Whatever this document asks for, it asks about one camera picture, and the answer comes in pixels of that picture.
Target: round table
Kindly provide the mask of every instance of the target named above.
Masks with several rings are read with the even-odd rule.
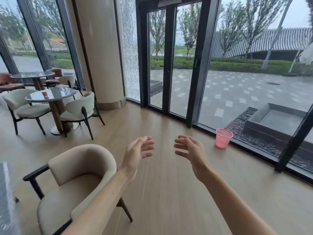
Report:
[[[76,90],[68,87],[52,87],[46,90],[41,90],[34,92],[27,96],[25,99],[30,102],[49,102],[52,115],[54,118],[55,126],[51,129],[53,135],[64,134],[64,132],[74,131],[78,128],[78,123],[64,123],[62,124],[60,120],[60,115],[65,111],[65,106],[63,103],[64,98],[71,97],[75,95]]]
[[[18,78],[18,79],[26,79],[30,78],[33,80],[33,83],[35,85],[36,90],[44,90],[45,87],[42,84],[41,77],[50,77],[53,76],[54,72],[51,71],[44,71],[44,72],[29,72],[29,73],[19,73],[12,75],[12,78]]]

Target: chair backrest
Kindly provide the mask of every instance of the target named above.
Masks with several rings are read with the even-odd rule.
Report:
[[[52,68],[52,69],[49,69],[49,71],[54,72],[54,76],[52,76],[53,78],[63,77],[62,69],[60,68]]]
[[[58,81],[60,84],[66,85],[66,86],[68,86],[68,81],[69,81],[69,83],[71,84],[71,87],[74,87],[75,79],[76,79],[75,74],[71,74],[71,75],[66,75],[66,76],[60,77],[58,79]]]
[[[101,180],[96,189],[72,211],[73,221],[117,171],[113,155],[104,147],[96,144],[74,147],[50,159],[48,165],[59,186],[87,174],[95,175]]]
[[[26,105],[29,103],[25,97],[29,96],[29,94],[36,92],[33,89],[17,89],[10,91],[8,94],[2,96],[4,101],[8,104],[11,110],[15,110],[20,106]]]
[[[81,99],[67,103],[65,110],[72,114],[81,114],[81,108],[83,106],[85,107],[87,114],[94,110],[95,94],[92,91],[86,92]]]
[[[14,79],[11,78],[11,74],[0,73],[0,85],[7,85],[10,83],[14,83]]]

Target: striped roof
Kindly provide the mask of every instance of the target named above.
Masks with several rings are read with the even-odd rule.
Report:
[[[265,31],[261,36],[255,38],[250,53],[268,51],[275,37],[276,29]],[[303,50],[307,47],[311,37],[311,28],[286,28],[282,29],[272,50]],[[222,57],[223,51],[220,46],[221,33],[216,32],[212,45],[212,57]],[[225,57],[234,57],[245,54],[248,44],[242,40],[230,49]]]

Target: person's left hand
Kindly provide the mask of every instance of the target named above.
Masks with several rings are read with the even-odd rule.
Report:
[[[133,181],[136,176],[140,160],[153,155],[152,152],[143,154],[141,154],[141,152],[153,150],[154,143],[155,141],[152,140],[151,136],[144,136],[135,139],[127,146],[120,169],[125,171],[126,176],[131,181]]]

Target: chair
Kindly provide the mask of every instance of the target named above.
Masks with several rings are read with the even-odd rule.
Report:
[[[11,74],[0,73],[0,93],[21,88],[25,88],[24,84],[15,83],[15,80],[11,78]]]
[[[49,169],[59,187],[44,195],[36,177]],[[115,173],[116,162],[107,149],[85,144],[50,159],[47,165],[25,176],[23,180],[30,182],[40,198],[37,220],[41,234],[61,234]],[[116,206],[122,207],[133,221],[122,198]]]
[[[90,117],[99,117],[103,125],[105,125],[95,102],[95,94],[91,91],[86,92],[84,98],[67,103],[65,111],[60,115],[62,124],[67,122],[78,122],[80,124],[80,122],[84,121],[93,140],[94,138],[88,122]]]
[[[62,69],[53,68],[53,69],[49,69],[48,71],[54,72],[54,75],[52,76],[52,79],[45,80],[47,88],[58,85],[59,78],[63,77]]]
[[[59,81],[60,87],[62,87],[63,85],[69,86],[69,88],[78,90],[80,94],[83,96],[83,93],[81,93],[80,86],[75,78],[75,74],[60,77],[58,81]]]
[[[7,106],[9,107],[10,113],[12,115],[15,133],[18,135],[18,125],[17,122],[20,122],[23,119],[36,119],[41,131],[46,135],[44,129],[41,126],[39,117],[49,113],[51,111],[48,104],[37,104],[32,105],[29,101],[25,99],[31,93],[36,92],[33,89],[17,89],[10,91],[8,94],[2,96]]]

